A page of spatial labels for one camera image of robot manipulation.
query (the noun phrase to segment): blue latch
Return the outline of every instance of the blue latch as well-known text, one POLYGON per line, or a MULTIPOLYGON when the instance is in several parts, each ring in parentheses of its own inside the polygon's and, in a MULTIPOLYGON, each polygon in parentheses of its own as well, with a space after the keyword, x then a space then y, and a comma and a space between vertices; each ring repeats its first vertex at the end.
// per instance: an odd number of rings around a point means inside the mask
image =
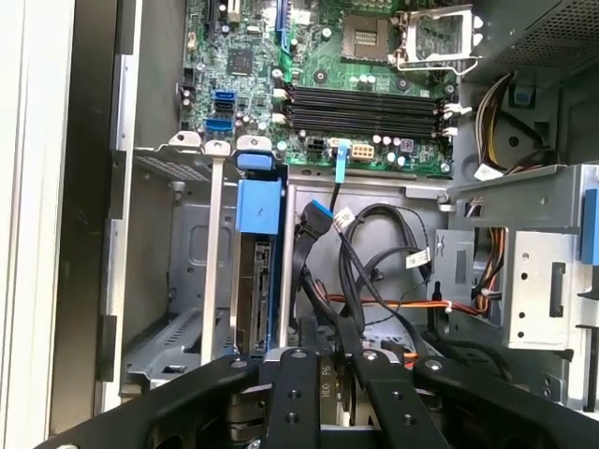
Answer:
POLYGON ((239 170, 272 170, 272 158, 266 154, 240 154, 237 158, 237 168, 239 170))
POLYGON ((589 189, 582 211, 581 261, 599 266, 599 189, 589 189))
POLYGON ((235 219, 235 228, 238 231, 248 234, 277 235, 280 212, 280 180, 239 182, 235 219))
POLYGON ((335 182, 345 182, 345 166, 347 165, 347 152, 349 151, 349 140, 340 139, 337 148, 337 160, 335 163, 335 182))

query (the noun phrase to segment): screw hole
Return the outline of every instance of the screw hole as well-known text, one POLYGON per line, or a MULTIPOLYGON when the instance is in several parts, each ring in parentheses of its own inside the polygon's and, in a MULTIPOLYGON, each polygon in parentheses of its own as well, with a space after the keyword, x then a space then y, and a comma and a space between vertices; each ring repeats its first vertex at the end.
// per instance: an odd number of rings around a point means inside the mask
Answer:
POLYGON ((411 414, 405 414, 403 416, 403 423, 407 426, 413 426, 416 423, 416 419, 411 414))
POLYGON ((290 412, 285 416, 285 421, 289 424, 296 424, 300 421, 300 416, 295 412, 290 412))

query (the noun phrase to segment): cable connector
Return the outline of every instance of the cable connector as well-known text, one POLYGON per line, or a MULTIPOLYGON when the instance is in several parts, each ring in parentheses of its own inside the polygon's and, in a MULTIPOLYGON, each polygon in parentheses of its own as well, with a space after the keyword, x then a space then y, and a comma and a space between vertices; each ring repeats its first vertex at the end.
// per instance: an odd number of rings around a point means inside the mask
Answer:
POLYGON ((459 103, 448 103, 443 107, 443 119, 449 120, 452 117, 460 117, 472 112, 472 108, 463 108, 459 103))
POLYGON ((333 215, 326 207, 313 199, 301 213, 300 233, 310 235, 314 240, 320 239, 329 232, 333 224, 333 215))

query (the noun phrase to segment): chip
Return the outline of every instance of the chip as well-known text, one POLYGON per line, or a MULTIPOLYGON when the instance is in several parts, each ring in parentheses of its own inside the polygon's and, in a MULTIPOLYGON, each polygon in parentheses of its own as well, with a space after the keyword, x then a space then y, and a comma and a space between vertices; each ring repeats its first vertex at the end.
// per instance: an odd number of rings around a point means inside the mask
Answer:
POLYGON ((226 72, 229 75, 252 75, 254 52, 249 49, 231 49, 226 59, 226 72))
POLYGON ((385 63, 388 55, 387 19, 350 15, 343 20, 344 59, 385 63))

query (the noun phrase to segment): screw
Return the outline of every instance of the screw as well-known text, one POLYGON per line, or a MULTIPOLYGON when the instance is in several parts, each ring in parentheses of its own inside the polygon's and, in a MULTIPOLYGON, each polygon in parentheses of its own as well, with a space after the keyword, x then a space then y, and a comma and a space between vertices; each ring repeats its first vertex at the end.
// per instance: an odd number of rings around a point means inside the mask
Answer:
POLYGON ((231 363, 231 368, 239 369, 247 367, 247 362, 245 360, 235 360, 231 363))
POLYGON ((427 360, 424 363, 424 366, 427 367, 428 369, 432 369, 433 371, 438 371, 439 369, 441 369, 443 367, 441 362, 439 362, 437 360, 427 360))
POLYGON ((440 166, 442 173, 449 173, 451 171, 451 165, 447 162, 443 162, 440 166))
POLYGON ((362 353, 362 357, 372 362, 373 360, 375 360, 376 357, 378 357, 378 355, 375 351, 364 351, 362 353))
POLYGON ((308 355, 306 353, 304 353, 302 350, 296 351, 295 353, 292 353, 291 356, 293 358, 306 358, 308 355))

